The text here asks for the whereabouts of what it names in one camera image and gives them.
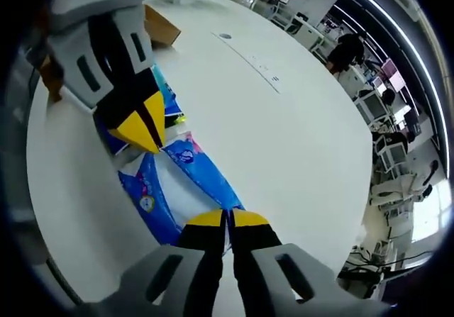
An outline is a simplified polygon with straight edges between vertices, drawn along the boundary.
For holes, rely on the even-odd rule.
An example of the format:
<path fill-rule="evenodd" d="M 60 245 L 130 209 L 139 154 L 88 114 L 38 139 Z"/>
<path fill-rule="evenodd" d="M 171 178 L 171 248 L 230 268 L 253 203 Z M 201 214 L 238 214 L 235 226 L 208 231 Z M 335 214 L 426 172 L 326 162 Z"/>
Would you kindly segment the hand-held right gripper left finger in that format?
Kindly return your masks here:
<path fill-rule="evenodd" d="M 194 217 L 175 245 L 129 267 L 110 296 L 85 304 L 85 316 L 211 316 L 223 272 L 226 213 Z"/>

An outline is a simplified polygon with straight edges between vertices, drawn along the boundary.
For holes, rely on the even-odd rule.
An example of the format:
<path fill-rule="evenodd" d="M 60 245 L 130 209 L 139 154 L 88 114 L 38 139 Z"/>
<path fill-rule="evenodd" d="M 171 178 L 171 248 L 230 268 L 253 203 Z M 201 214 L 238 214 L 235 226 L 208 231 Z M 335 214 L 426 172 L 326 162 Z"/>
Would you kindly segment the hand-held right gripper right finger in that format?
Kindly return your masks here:
<path fill-rule="evenodd" d="M 389 306 L 341 288 L 331 268 L 283 244 L 257 213 L 229 213 L 233 271 L 247 316 L 385 316 Z"/>

